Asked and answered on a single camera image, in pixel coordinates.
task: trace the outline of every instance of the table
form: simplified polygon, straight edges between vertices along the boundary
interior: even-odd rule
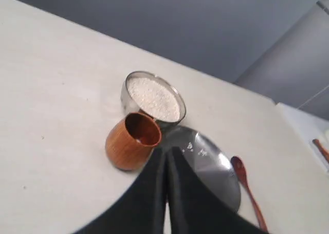
[[[1,233],[73,232],[129,187],[104,141],[134,70],[176,86],[183,124],[243,158],[270,232],[327,233],[328,178],[270,99],[14,0],[0,31]],[[239,214],[257,223],[244,191]]]

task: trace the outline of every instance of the spoon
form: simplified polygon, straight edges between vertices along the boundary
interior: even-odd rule
[[[243,165],[242,160],[239,157],[233,156],[231,159],[231,163],[233,165],[237,178],[239,179],[240,183],[242,184],[242,186],[245,188],[245,190],[249,194],[249,197],[251,199],[251,203],[252,203],[253,209],[255,211],[260,229],[263,231],[267,231],[267,227],[266,227],[262,212],[249,189],[248,181],[247,181],[247,172]]]

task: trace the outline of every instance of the wall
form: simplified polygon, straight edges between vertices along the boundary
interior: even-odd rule
[[[21,0],[229,82],[317,0]]]
[[[329,119],[329,15],[314,5],[236,84]]]

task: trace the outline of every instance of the wooden cup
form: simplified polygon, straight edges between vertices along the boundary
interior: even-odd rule
[[[143,166],[160,142],[160,128],[151,117],[130,113],[110,131],[105,150],[117,168],[135,170]]]

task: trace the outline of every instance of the bowl rim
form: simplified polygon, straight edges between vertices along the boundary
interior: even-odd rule
[[[154,78],[157,78],[159,79],[160,81],[162,81],[163,83],[165,83],[168,87],[170,87],[170,89],[175,93],[174,94],[174,97],[175,99],[179,98],[182,102],[182,106],[183,106],[183,109],[184,109],[184,114],[182,115],[182,117],[180,117],[177,121],[173,121],[173,122],[170,122],[170,121],[165,121],[165,120],[162,120],[162,119],[159,119],[159,118],[156,118],[156,117],[153,117],[151,116],[148,112],[146,112],[142,107],[139,106],[139,104],[136,103],[135,99],[131,96],[131,94],[129,93],[129,90],[128,90],[128,86],[127,86],[127,82],[128,82],[128,79],[129,77],[131,77],[131,75],[135,74],[135,73],[143,73],[143,74],[147,74],[151,77],[154,77]],[[143,111],[145,112],[147,115],[149,115],[151,118],[155,119],[155,120],[158,120],[158,121],[161,121],[161,122],[165,122],[165,123],[178,123],[178,122],[181,122],[185,116],[186,116],[186,105],[185,105],[185,101],[183,100],[182,96],[180,95],[179,91],[173,86],[171,85],[168,81],[166,81],[164,78],[156,75],[156,74],[153,74],[151,72],[148,72],[148,71],[142,71],[142,70],[138,70],[138,71],[133,71],[133,72],[130,72],[127,77],[125,78],[124,80],[124,86],[125,86],[125,89],[127,90],[127,93],[129,95],[129,97],[135,101],[135,103],[138,105],[138,107]]]

